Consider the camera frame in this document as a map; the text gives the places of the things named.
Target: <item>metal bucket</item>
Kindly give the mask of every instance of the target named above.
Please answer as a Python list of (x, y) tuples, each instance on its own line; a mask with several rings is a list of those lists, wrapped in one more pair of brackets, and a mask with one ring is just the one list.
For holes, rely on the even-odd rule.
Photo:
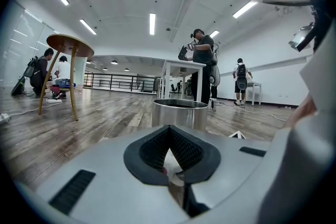
[(205, 131), (208, 105), (189, 100), (158, 99), (153, 102), (152, 127), (181, 125)]

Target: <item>white desk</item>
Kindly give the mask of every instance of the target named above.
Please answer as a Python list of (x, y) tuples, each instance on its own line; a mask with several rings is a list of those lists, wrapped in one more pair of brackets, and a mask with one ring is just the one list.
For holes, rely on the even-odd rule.
[(253, 91), (252, 91), (252, 105), (254, 105), (254, 97), (255, 97), (255, 87), (256, 86), (259, 86), (259, 104), (261, 104), (261, 97), (262, 97), (262, 91), (261, 91), (261, 83), (256, 83), (254, 81), (251, 81), (251, 82), (248, 82), (247, 83), (247, 87), (250, 88), (252, 87), (253, 88)]
[(165, 60), (162, 75), (159, 85), (159, 98), (163, 97), (165, 99), (169, 98), (169, 87), (170, 87), (170, 76), (182, 77), (182, 94), (181, 99), (184, 98), (184, 87), (185, 87), (185, 77), (198, 72), (197, 78), (197, 97), (196, 101), (201, 101), (202, 96), (202, 77), (203, 77), (203, 67), (206, 65), (198, 62), (191, 61), (181, 61), (181, 60)]

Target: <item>white shirt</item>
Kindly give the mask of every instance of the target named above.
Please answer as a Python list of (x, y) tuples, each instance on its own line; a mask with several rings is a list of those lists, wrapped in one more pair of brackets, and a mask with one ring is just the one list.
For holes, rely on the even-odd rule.
[(58, 79), (70, 79), (70, 64), (67, 61), (58, 62), (56, 71), (59, 72)]
[[(237, 70), (238, 70), (238, 67), (241, 66), (241, 65), (243, 65), (242, 62), (236, 64), (236, 65), (235, 65), (235, 68), (233, 69), (233, 72), (236, 72), (236, 78), (235, 78), (235, 81), (237, 81)], [(248, 74), (248, 72), (249, 72), (247, 66), (245, 66), (245, 70), (246, 70), (245, 76), (247, 76), (247, 74)]]

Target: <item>black shorts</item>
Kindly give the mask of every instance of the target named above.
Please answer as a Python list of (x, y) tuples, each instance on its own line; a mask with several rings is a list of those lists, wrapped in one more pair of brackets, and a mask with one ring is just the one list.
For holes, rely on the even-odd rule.
[(238, 87), (238, 84), (237, 84), (237, 81), (235, 83), (235, 93), (245, 93), (246, 90), (241, 90), (239, 87)]

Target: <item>black railing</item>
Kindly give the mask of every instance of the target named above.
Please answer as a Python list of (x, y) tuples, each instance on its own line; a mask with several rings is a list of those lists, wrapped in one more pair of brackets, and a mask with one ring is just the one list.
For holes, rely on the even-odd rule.
[(158, 77), (101, 74), (85, 71), (84, 87), (94, 89), (123, 89), (127, 91), (152, 92), (158, 89)]

